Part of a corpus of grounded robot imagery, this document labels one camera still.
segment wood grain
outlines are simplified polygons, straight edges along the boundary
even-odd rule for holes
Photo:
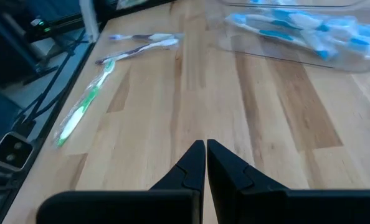
[[[178,0],[109,21],[5,224],[34,223],[39,205],[65,190],[146,190],[196,139],[218,140],[291,188],[370,188],[370,73],[217,49],[205,16],[202,0]],[[101,71],[96,59],[137,44],[108,35],[148,32],[184,40],[117,62],[56,149],[60,122]],[[217,223],[207,176],[204,197],[204,223]]]

